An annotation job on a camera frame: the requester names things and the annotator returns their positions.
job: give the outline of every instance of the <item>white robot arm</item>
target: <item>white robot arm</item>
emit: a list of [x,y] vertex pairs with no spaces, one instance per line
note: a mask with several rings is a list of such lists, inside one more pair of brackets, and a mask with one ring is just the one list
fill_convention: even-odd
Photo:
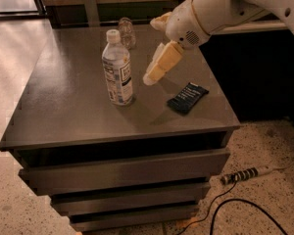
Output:
[[170,42],[161,44],[149,65],[144,82],[152,85],[182,58],[185,49],[198,47],[214,33],[275,14],[294,34],[294,0],[185,0],[171,13],[151,21]]

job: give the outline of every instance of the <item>speckled floor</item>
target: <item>speckled floor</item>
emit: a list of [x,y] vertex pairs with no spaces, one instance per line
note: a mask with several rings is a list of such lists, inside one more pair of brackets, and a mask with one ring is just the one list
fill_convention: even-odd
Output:
[[[20,99],[45,36],[52,30],[46,21],[0,23],[0,137]],[[242,122],[228,147],[231,156],[222,173],[257,165],[289,165],[294,160],[294,126],[280,120]],[[75,235],[66,217],[50,206],[48,197],[36,197],[18,177],[20,166],[8,153],[0,153],[0,234]],[[211,190],[199,202],[193,220],[205,216],[211,200],[231,186],[211,178]],[[209,234],[213,212],[227,199],[244,199],[265,209],[285,229],[294,234],[294,165],[284,171],[238,183],[212,205],[206,221],[193,224],[183,234]],[[190,220],[171,221],[94,232],[94,235],[175,235]],[[281,234],[260,211],[244,203],[231,202],[220,208],[214,234]]]

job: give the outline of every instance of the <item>bottle cap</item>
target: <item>bottle cap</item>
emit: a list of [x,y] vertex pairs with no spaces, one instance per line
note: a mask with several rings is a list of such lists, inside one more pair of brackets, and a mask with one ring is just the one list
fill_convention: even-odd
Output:
[[120,32],[117,29],[109,29],[107,31],[108,43],[118,43],[121,41]]

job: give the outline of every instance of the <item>table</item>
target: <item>table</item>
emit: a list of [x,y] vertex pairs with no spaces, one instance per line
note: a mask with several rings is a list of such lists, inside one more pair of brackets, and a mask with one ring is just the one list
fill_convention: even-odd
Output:
[[[199,49],[153,86],[142,77],[166,37],[136,25],[134,102],[113,105],[101,54],[110,27],[53,30],[0,142],[20,178],[76,231],[185,219],[197,211],[239,121]],[[188,82],[210,92],[187,116],[166,102]]]

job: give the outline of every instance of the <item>drawer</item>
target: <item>drawer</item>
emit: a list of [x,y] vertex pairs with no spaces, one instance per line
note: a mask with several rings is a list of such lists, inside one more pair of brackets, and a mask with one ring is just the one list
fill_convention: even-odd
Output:
[[60,215],[72,216],[173,203],[198,203],[210,189],[208,182],[203,183],[201,181],[201,179],[186,180],[161,185],[143,185],[140,187],[56,195],[52,197],[51,206]]
[[220,174],[229,157],[226,148],[27,168],[20,178],[36,195],[56,195],[177,181]]
[[103,230],[107,228],[146,224],[161,221],[188,219],[198,211],[198,206],[191,203],[157,207],[150,210],[136,210],[129,212],[107,212],[72,216],[71,227],[76,231],[85,232]]

